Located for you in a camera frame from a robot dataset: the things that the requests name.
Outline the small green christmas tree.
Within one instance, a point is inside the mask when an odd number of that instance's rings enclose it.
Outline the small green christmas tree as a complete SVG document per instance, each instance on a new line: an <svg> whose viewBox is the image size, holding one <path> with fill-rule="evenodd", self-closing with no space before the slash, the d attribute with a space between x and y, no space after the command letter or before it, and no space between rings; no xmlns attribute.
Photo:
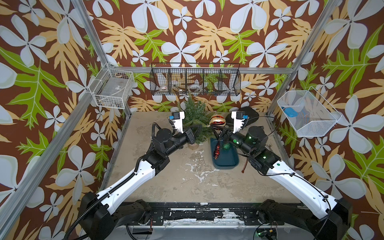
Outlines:
<svg viewBox="0 0 384 240"><path fill-rule="evenodd" d="M190 97L185 103L184 112L185 119L183 120L183 125L186 128L197 125L202 126L198 136L195 137L196 144L201 145L214 135L212 129L208 126L211 115L206 111L205 103L194 101L193 98Z"/></svg>

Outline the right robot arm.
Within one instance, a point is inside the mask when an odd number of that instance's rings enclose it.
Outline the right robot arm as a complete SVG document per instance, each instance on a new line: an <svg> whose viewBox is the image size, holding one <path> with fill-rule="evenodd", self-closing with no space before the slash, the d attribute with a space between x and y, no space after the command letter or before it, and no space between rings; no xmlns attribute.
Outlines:
<svg viewBox="0 0 384 240"><path fill-rule="evenodd" d="M229 143L241 150L260 175L278 182L306 206L299 209L266 200L259 207L261 222L284 222L310 232L316 240L344 237L352 223L352 205L320 190L268 150L268 136L262 127L252 126L246 135L219 126L211 129L219 143Z"/></svg>

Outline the red gold striped ball ornament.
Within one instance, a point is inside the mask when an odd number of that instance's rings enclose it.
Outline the red gold striped ball ornament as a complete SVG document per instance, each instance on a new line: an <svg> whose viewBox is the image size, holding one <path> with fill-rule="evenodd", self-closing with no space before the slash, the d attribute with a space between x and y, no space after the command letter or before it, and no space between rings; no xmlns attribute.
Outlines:
<svg viewBox="0 0 384 240"><path fill-rule="evenodd" d="M209 121L210 126L216 127L225 127L226 123L226 118L224 118L222 115L213 115Z"/></svg>

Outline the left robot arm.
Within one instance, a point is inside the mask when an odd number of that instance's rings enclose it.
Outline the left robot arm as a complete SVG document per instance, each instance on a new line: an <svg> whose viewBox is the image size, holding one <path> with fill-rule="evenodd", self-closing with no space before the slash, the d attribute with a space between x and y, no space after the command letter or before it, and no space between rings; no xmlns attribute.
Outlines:
<svg viewBox="0 0 384 240"><path fill-rule="evenodd" d="M202 125L192 125L178 133L153 123L150 147L138 158L135 168L103 191L86 194L81 202L80 215L66 231L64 239L70 238L77 225L85 231L85 235L79 237L81 240L104 240L121 225L148 221L146 214L151 208L147 203L142 200L128 206L122 206L122 203L138 187L161 172L170 162L172 153L185 144L194 144L201 130Z"/></svg>

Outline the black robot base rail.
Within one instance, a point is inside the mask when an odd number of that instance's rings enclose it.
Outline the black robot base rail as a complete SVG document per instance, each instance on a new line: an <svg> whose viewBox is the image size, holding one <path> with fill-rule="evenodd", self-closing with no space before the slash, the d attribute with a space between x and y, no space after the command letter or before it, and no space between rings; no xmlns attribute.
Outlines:
<svg viewBox="0 0 384 240"><path fill-rule="evenodd" d="M246 226L256 226L262 223L258 214L261 209L259 203L147 203L141 200L136 201L143 204L144 214L137 217L130 217L134 203L124 202L112 215L118 225L139 225L153 226L164 225L165 221L176 221L195 219L196 221L207 221L230 219L239 220Z"/></svg>

